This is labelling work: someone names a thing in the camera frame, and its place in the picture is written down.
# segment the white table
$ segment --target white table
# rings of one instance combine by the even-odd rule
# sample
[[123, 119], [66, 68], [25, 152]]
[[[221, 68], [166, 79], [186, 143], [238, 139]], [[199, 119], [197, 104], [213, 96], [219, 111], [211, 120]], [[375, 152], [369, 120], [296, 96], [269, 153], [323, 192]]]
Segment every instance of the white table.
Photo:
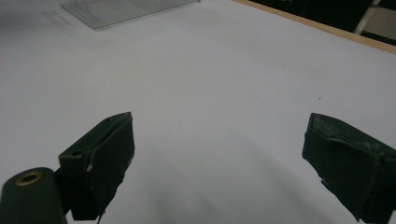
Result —
[[0, 182], [57, 169], [132, 111], [134, 161], [102, 223], [356, 223], [302, 159], [304, 132], [317, 112], [396, 147], [395, 85], [396, 55], [229, 0], [100, 32], [55, 1], [3, 0]]

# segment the white surface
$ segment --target white surface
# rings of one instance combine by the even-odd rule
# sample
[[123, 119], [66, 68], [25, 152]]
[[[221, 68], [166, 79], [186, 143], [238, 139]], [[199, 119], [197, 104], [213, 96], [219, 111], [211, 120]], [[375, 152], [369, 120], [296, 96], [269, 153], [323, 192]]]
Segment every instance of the white surface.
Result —
[[356, 223], [302, 159], [304, 132], [317, 112], [396, 147], [395, 84], [396, 55], [231, 1], [101, 32], [3, 1], [0, 182], [57, 169], [130, 110], [135, 158], [102, 223]]

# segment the clear plastic box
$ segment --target clear plastic box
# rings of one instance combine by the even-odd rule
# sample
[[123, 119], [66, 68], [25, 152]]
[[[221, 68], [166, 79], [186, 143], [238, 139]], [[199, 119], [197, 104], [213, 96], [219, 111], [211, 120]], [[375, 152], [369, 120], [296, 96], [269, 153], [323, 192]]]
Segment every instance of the clear plastic box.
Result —
[[194, 2], [200, 0], [59, 0], [62, 8], [95, 30]]

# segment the metal ring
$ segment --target metal ring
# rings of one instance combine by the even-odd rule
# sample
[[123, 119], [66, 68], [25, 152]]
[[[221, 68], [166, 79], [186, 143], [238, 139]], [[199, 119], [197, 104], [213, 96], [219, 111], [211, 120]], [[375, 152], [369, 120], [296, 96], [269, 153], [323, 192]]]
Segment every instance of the metal ring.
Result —
[[15, 184], [18, 186], [26, 186], [37, 182], [41, 179], [43, 175], [38, 171], [32, 171], [27, 174], [20, 176], [16, 181]]

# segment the transparent container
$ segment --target transparent container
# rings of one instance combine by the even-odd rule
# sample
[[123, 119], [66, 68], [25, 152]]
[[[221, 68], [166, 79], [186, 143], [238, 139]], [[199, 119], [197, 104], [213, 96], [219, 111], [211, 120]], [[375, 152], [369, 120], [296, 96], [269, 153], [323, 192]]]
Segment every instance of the transparent container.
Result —
[[62, 8], [95, 30], [194, 2], [200, 0], [59, 0]]

